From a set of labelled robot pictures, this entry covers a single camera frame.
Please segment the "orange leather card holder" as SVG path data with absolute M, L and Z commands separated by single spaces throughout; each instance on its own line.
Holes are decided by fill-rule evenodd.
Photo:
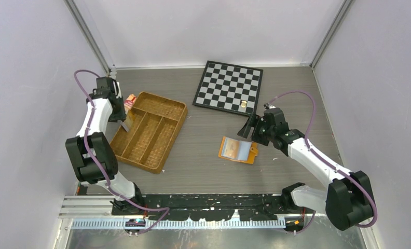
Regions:
M 240 141 L 224 136 L 218 156 L 234 162 L 253 164 L 258 156 L 257 147 L 258 144 L 255 142 Z

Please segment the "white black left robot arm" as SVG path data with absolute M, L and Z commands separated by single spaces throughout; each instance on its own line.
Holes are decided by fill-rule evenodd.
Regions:
M 87 94 L 84 124 L 75 137 L 65 142 L 77 179 L 98 185 L 114 195 L 114 207 L 140 214 L 145 202 L 139 187 L 118 169 L 116 155 L 105 136 L 109 122 L 125 121 L 127 115 L 119 83 L 110 77 L 96 79 L 97 87 Z

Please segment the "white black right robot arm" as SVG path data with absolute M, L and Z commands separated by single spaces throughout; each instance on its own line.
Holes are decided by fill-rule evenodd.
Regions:
M 370 227 L 377 220 L 371 181 L 363 171 L 353 172 L 320 152 L 297 129 L 290 129 L 280 108 L 270 108 L 263 116 L 252 113 L 238 136 L 267 146 L 272 144 L 297 161 L 324 186 L 314 189 L 296 183 L 282 189 L 282 207 L 289 213 L 307 208 L 325 214 L 339 230 Z

